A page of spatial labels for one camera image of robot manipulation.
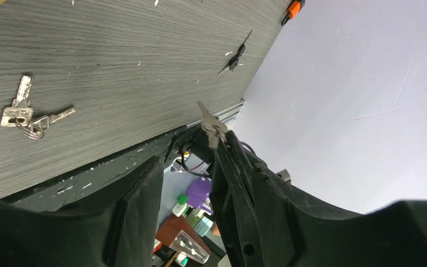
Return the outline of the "silver key bunch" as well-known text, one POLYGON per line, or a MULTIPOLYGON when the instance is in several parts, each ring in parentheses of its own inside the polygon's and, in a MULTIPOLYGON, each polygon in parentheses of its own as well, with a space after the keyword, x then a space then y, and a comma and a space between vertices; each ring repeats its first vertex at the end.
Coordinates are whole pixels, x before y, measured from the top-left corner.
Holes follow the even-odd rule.
POLYGON ((226 133, 228 132, 228 128, 223 122, 210 114, 201 101, 197 101, 197 104, 203 115, 200 124, 208 137, 208 146, 211 149, 216 150, 218 149, 220 142, 226 142, 226 133))

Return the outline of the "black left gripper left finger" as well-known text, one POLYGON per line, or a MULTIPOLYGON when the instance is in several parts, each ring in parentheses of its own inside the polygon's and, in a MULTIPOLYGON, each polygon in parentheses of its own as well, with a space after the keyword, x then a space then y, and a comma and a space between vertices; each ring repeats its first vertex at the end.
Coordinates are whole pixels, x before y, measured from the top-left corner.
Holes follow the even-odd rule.
POLYGON ((0 201, 0 266, 150 266, 162 183, 154 156, 57 211, 0 201))

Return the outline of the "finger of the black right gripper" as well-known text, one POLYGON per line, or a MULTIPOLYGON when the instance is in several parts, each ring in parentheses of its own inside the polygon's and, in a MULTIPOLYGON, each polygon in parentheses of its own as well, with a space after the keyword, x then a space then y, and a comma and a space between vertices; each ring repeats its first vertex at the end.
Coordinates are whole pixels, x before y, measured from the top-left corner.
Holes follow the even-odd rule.
POLYGON ((233 131, 214 149, 212 191, 214 217, 232 266, 263 266, 253 201, 253 167, 233 131))

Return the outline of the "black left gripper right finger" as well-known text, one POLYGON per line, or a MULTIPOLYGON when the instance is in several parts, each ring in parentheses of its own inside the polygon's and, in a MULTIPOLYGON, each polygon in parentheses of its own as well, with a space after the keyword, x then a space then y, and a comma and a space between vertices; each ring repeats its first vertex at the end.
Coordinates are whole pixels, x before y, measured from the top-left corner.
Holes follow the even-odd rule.
POLYGON ((400 200, 363 215, 248 158, 260 239, 253 266, 427 266, 427 201, 400 200))

